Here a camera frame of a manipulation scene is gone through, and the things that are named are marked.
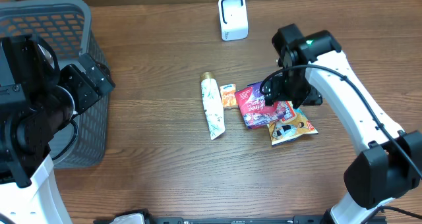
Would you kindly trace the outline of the pink purple pad pack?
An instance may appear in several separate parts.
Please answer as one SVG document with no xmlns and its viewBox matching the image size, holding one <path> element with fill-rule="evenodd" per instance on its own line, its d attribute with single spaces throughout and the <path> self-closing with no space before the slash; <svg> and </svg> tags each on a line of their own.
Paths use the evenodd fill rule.
<svg viewBox="0 0 422 224">
<path fill-rule="evenodd" d="M 265 98 L 260 93 L 260 84 L 257 82 L 235 92 L 235 98 L 242 114 L 245 125 L 249 129 L 266 126 L 271 122 L 288 122 L 296 118 L 296 113 L 290 101 L 276 101 L 267 106 Z"/>
</svg>

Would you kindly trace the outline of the yellow snack chip bag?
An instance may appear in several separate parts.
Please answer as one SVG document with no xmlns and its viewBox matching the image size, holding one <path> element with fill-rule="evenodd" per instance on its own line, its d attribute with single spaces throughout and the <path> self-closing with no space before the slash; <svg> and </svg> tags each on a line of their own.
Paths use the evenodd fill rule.
<svg viewBox="0 0 422 224">
<path fill-rule="evenodd" d="M 277 146 L 286 142 L 291 142 L 302 135 L 318 134 L 316 128 L 305 116 L 301 109 L 294 109 L 296 118 L 288 122 L 282 120 L 271 122 L 267 125 L 271 145 Z"/>
</svg>

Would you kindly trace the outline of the small orange white box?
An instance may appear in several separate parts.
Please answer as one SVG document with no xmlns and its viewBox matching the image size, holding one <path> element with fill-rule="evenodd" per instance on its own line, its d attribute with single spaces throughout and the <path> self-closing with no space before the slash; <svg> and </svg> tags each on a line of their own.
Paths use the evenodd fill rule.
<svg viewBox="0 0 422 224">
<path fill-rule="evenodd" d="M 222 105 L 224 109 L 233 109 L 238 107 L 237 100 L 235 97 L 236 85 L 226 84 L 220 86 L 220 95 L 222 99 Z"/>
</svg>

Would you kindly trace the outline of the white bamboo print tube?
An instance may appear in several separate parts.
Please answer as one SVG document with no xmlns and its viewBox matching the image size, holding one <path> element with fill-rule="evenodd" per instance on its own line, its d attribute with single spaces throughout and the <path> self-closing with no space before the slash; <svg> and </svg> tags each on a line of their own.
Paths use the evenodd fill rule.
<svg viewBox="0 0 422 224">
<path fill-rule="evenodd" d="M 225 130 L 224 108 L 219 92 L 219 87 L 211 72 L 204 72 L 200 76 L 202 104 L 208 123 L 210 139 L 214 140 L 222 135 Z"/>
</svg>

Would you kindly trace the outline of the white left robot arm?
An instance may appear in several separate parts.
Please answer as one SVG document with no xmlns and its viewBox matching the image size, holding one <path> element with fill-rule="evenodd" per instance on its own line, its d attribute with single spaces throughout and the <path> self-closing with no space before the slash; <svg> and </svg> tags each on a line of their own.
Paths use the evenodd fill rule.
<svg viewBox="0 0 422 224">
<path fill-rule="evenodd" d="M 1 39 L 1 222 L 70 223 L 49 142 L 115 88 L 89 54 L 60 67 L 37 35 Z"/>
</svg>

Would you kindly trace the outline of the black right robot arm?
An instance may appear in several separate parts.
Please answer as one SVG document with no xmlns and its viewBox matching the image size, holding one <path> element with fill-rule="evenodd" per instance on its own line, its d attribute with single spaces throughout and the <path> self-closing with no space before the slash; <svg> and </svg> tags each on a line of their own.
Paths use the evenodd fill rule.
<svg viewBox="0 0 422 224">
<path fill-rule="evenodd" d="M 406 132 L 377 104 L 352 70 L 334 36 L 319 31 L 304 36 L 296 25 L 272 38 L 278 70 L 260 92 L 267 105 L 290 101 L 329 104 L 346 129 L 356 158 L 344 173 L 345 196 L 321 223 L 368 223 L 421 182 L 421 133 Z"/>
</svg>

